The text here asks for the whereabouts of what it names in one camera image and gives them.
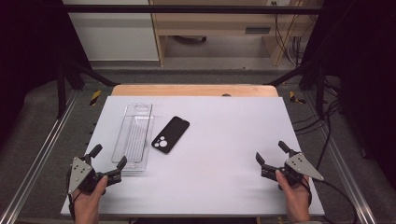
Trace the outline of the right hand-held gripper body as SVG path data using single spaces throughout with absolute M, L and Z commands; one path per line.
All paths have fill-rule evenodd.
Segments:
M 289 157 L 285 160 L 283 167 L 268 165 L 264 159 L 261 159 L 261 176 L 276 181 L 276 170 L 279 170 L 286 177 L 290 186 L 300 183 L 305 176 L 319 181 L 324 179 L 302 152 L 287 149 L 286 153 Z

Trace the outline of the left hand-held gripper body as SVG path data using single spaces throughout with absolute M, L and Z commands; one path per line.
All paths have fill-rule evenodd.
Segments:
M 77 189 L 92 193 L 98 182 L 106 175 L 108 177 L 107 186 L 111 186 L 121 182 L 121 171 L 117 169 L 100 173 L 96 172 L 92 167 L 92 158 L 89 154 L 84 157 L 75 157 L 71 164 L 67 176 L 66 193 L 71 195 Z

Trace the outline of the clear plastic packaging tray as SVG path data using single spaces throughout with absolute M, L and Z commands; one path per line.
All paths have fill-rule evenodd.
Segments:
M 154 116 L 152 104 L 128 104 L 124 111 L 112 162 L 127 160 L 122 169 L 124 174 L 136 174 L 146 171 Z

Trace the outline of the person's left hand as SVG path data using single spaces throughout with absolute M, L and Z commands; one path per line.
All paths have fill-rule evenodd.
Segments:
M 91 194 L 77 189 L 73 193 L 75 224 L 99 224 L 99 202 L 106 189 L 105 175 Z

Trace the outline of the person's right hand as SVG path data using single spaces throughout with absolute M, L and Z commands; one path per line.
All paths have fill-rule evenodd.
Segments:
M 298 224 L 310 221 L 308 191 L 301 184 L 291 187 L 286 177 L 279 170 L 276 170 L 276 180 L 283 189 L 286 198 L 287 216 L 290 222 Z

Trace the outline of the white table board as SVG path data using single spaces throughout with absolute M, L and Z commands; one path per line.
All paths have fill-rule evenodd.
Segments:
M 124 175 L 100 202 L 102 215 L 116 217 L 259 217 L 285 213 L 276 182 L 261 176 L 255 156 L 279 167 L 285 142 L 299 149 L 288 111 L 280 97 L 148 97 L 106 99 L 90 144 L 102 145 L 92 165 L 114 169 L 112 154 L 124 111 L 149 104 L 158 134 L 178 116 L 190 126 L 169 154 L 152 148 L 144 172 Z

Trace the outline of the black metal stand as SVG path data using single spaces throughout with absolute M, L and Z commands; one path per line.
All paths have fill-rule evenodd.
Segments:
M 299 87 L 302 91 L 308 91 L 313 86 L 316 86 L 316 103 L 315 110 L 318 116 L 323 119 L 324 118 L 324 70 L 320 63 L 315 63 L 314 61 L 308 61 L 299 67 L 289 71 L 286 75 L 279 77 L 273 81 L 268 83 L 269 86 L 277 87 L 281 83 L 291 79 L 292 77 L 296 77 L 297 75 L 302 75 L 302 79 L 300 81 Z
M 58 119 L 61 118 L 66 111 L 65 82 L 68 81 L 73 90 L 82 90 L 85 82 L 80 77 L 80 74 L 88 75 L 89 77 L 99 81 L 100 83 L 108 87 L 117 86 L 116 82 L 99 75 L 87 66 L 83 66 L 75 61 L 63 61 L 59 64 L 56 70 L 58 91 Z

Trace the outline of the wooden table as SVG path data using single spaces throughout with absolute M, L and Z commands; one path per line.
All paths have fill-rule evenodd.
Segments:
M 245 84 L 131 84 L 117 85 L 112 96 L 237 96 L 277 97 L 274 86 Z

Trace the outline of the black curtain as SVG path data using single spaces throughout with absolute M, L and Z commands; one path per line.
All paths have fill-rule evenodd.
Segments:
M 361 140 L 396 187 L 396 0 L 321 0 L 304 60 L 341 79 Z
M 28 91 L 56 78 L 59 63 L 90 67 L 64 0 L 0 0 L 0 145 L 10 136 Z

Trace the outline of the white cabinet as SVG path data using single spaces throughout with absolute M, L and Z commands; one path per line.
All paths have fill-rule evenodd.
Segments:
M 70 13 L 91 62 L 158 61 L 149 13 Z

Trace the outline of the light wooden desk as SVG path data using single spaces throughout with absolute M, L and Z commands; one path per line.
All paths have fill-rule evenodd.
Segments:
M 197 5 L 238 7 L 319 7 L 321 0 L 148 0 L 154 5 Z M 316 15 L 275 14 L 204 14 L 154 13 L 152 15 L 158 48 L 164 52 L 167 36 L 258 35 L 270 55 L 272 64 L 281 58 L 294 37 L 308 38 Z

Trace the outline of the aluminium floor rail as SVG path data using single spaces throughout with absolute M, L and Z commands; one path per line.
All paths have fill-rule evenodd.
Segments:
M 35 156 L 35 160 L 30 166 L 29 171 L 22 180 L 18 190 L 14 194 L 12 200 L 6 207 L 3 214 L 0 216 L 0 224 L 14 224 L 17 217 L 23 208 L 30 192 L 32 191 L 35 182 L 37 181 L 52 149 L 54 148 L 63 128 L 66 124 L 69 115 L 79 96 L 79 91 L 71 91 L 70 96 L 66 102 L 66 107 L 63 114 L 55 120 L 51 127 L 49 134 L 42 147 Z
M 308 91 L 304 91 L 304 97 L 309 105 L 309 108 L 314 113 L 314 116 L 320 119 L 316 110 L 315 103 L 316 99 L 314 94 Z M 355 209 L 360 224 L 377 224 L 372 209 L 366 202 L 361 188 L 358 185 L 355 177 L 353 176 L 346 160 L 341 154 L 340 148 L 337 146 L 335 140 L 332 137 L 332 125 L 331 125 L 331 113 L 335 112 L 339 106 L 338 100 L 329 101 L 329 103 L 323 106 L 325 124 L 319 128 L 323 139 L 325 140 L 326 151 L 329 153 L 332 163 L 339 175 L 341 182 L 346 190 L 346 195 L 351 202 L 352 207 Z

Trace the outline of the black horizontal frame bar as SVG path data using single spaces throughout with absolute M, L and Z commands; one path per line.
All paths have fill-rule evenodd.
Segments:
M 299 14 L 315 15 L 323 7 L 238 7 L 182 5 L 63 5 L 60 9 L 72 13 L 205 13 L 205 14 Z

